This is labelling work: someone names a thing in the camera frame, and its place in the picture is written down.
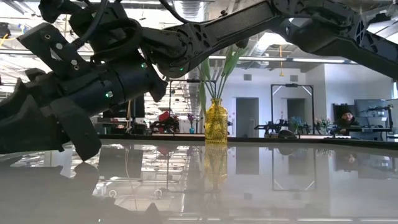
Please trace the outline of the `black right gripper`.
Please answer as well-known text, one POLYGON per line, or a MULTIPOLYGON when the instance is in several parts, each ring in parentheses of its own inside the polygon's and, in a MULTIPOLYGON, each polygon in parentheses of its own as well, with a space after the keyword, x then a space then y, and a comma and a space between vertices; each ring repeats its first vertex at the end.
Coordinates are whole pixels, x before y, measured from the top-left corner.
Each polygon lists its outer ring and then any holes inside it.
POLYGON ((62 150, 70 141, 84 161, 99 152, 101 141, 90 118, 150 93, 155 101, 167 83, 144 60, 119 60, 97 65, 69 80, 55 73, 29 70, 35 78, 17 80, 11 96, 1 102, 1 154, 62 150), (56 129, 37 106, 55 116, 56 129))

